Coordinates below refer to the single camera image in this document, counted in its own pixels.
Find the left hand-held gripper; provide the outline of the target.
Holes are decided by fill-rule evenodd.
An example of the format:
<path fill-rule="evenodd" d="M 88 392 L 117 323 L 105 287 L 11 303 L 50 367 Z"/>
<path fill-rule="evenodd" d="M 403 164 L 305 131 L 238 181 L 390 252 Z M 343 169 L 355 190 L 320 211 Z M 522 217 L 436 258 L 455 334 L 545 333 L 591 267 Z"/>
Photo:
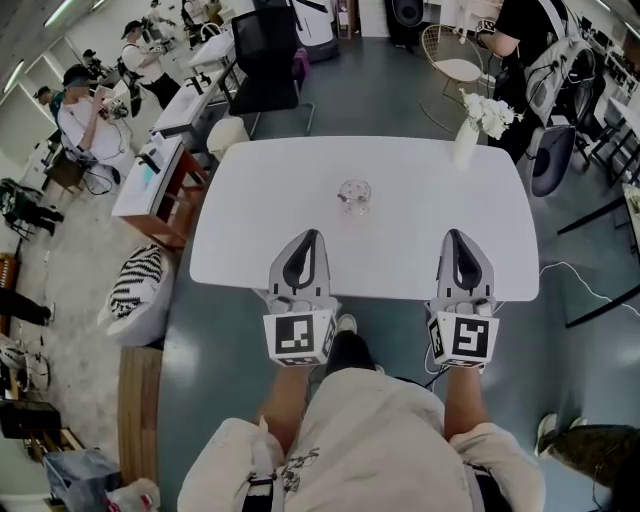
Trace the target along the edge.
<path fill-rule="evenodd" d="M 282 249 L 269 270 L 269 290 L 254 289 L 267 307 L 269 358 L 284 367 L 326 364 L 340 303 L 330 292 L 328 256 L 318 230 L 302 232 Z"/>

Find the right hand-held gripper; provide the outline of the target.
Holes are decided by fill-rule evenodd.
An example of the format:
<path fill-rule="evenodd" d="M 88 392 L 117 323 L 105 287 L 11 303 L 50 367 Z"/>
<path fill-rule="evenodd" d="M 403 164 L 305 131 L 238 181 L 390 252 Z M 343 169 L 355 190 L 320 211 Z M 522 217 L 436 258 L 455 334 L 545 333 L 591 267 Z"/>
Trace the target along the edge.
<path fill-rule="evenodd" d="M 473 301 L 428 308 L 433 362 L 483 373 L 493 357 L 500 323 L 494 316 L 494 269 L 480 246 L 461 230 L 450 230 L 443 240 L 437 282 L 439 298 Z"/>

